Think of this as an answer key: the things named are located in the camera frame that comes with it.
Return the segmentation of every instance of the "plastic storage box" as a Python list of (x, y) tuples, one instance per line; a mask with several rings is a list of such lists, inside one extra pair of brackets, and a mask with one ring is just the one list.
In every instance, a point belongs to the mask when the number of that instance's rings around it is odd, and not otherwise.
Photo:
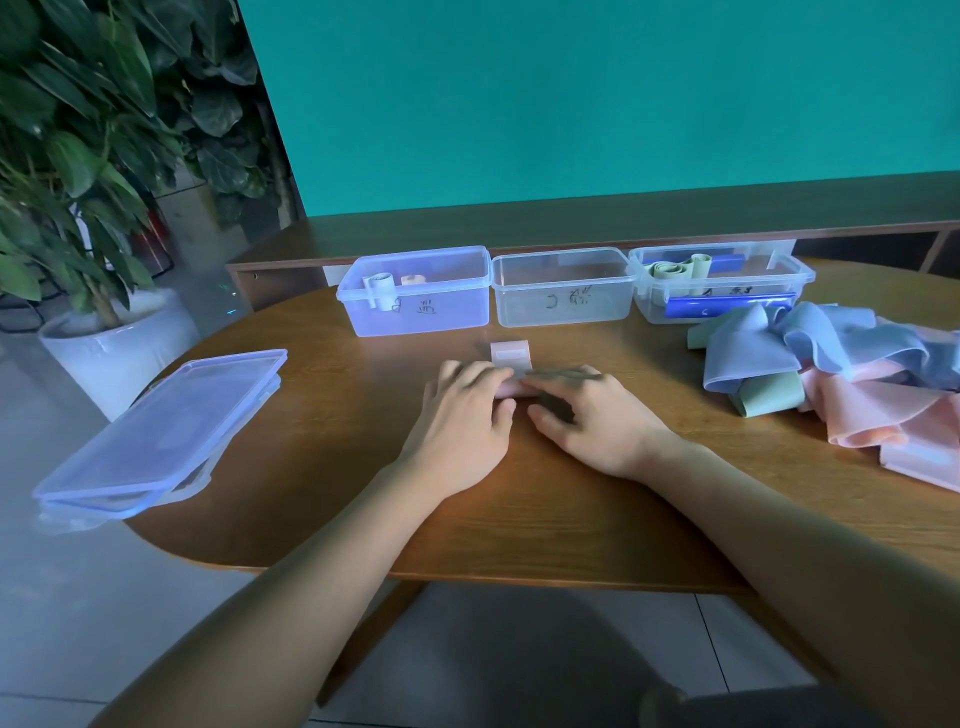
[(616, 248), (498, 255), (496, 318), (505, 327), (612, 321), (630, 313), (636, 273)]
[(796, 240), (637, 248), (634, 300), (651, 324), (691, 324), (751, 303), (792, 307), (816, 274)]
[(83, 530), (196, 495), (280, 384), (283, 349), (188, 361), (34, 488), (41, 524)]
[(357, 336), (448, 331), (490, 322), (486, 248), (365, 255), (337, 288)]

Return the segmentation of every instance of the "pile of fabric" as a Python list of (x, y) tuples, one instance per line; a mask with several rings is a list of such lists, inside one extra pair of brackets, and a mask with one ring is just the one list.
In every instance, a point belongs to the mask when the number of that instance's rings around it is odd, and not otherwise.
[(796, 407), (831, 443), (880, 446), (880, 464), (960, 492), (960, 335), (895, 324), (869, 308), (754, 304), (695, 326), (704, 389), (744, 417)]

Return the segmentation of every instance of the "plastic lid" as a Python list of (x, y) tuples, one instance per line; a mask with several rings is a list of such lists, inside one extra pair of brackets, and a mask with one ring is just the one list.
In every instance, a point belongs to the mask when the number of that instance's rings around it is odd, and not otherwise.
[(65, 500), (169, 491), (249, 412), (287, 351), (188, 361), (34, 488)]

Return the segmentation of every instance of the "forearm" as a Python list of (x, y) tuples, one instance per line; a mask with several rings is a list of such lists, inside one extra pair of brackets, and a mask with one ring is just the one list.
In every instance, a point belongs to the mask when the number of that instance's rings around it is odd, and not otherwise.
[(391, 466), (108, 706), (108, 726), (299, 728), (404, 545), (439, 500)]
[(796, 505), (699, 446), (668, 450), (643, 481), (699, 526), (887, 719), (955, 721), (957, 582)]

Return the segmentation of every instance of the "hand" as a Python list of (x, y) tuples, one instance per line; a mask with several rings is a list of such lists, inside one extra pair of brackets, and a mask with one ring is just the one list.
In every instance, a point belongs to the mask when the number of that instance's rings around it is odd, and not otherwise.
[(427, 382), (420, 418), (397, 462), (415, 467), (441, 498), (487, 477), (507, 454), (516, 410), (515, 400), (492, 410), (493, 395), (513, 373), (489, 361), (445, 361), (437, 380)]
[(655, 457), (683, 442), (620, 382), (593, 367), (532, 372), (521, 381), (573, 408), (573, 425), (541, 404), (527, 412), (540, 432), (601, 473), (642, 480)]

